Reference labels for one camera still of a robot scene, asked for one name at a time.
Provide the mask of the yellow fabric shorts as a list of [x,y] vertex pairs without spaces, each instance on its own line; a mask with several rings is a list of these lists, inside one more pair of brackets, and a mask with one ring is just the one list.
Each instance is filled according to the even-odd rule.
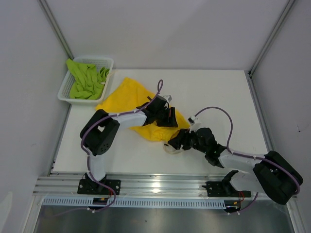
[[[133,110],[142,104],[149,102],[156,96],[143,85],[131,78],[124,78],[120,86],[101,104],[96,106],[96,111],[103,109],[108,113],[122,113]],[[168,142],[173,136],[176,136],[180,129],[189,128],[189,124],[184,117],[176,111],[177,128],[160,127],[154,123],[148,126],[131,127],[141,137],[150,141]]]

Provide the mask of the green fabric shorts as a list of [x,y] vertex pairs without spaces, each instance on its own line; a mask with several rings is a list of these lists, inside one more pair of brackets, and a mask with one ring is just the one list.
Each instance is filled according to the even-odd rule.
[[69,92],[70,99],[98,100],[104,90],[110,69],[102,67],[97,71],[95,64],[78,63],[71,59],[66,61],[74,83]]

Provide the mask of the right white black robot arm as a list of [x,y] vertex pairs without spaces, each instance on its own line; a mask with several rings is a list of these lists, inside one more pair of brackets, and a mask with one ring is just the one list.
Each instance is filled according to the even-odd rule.
[[168,145],[175,150],[197,150],[212,166],[229,168],[222,180],[222,191],[228,196],[238,191],[263,193],[285,205],[303,183],[302,176],[278,152],[250,155],[230,151],[217,143],[210,128],[181,129]]

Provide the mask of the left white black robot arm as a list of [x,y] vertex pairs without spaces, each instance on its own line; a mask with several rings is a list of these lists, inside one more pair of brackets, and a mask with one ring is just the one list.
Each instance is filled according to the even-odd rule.
[[118,130],[155,124],[160,127],[177,128],[176,111],[169,99],[156,96],[137,108],[122,112],[108,113],[103,109],[95,112],[80,132],[81,148],[87,155],[85,177],[79,181],[78,194],[109,194],[105,186],[112,187],[107,180],[103,154],[113,144]]

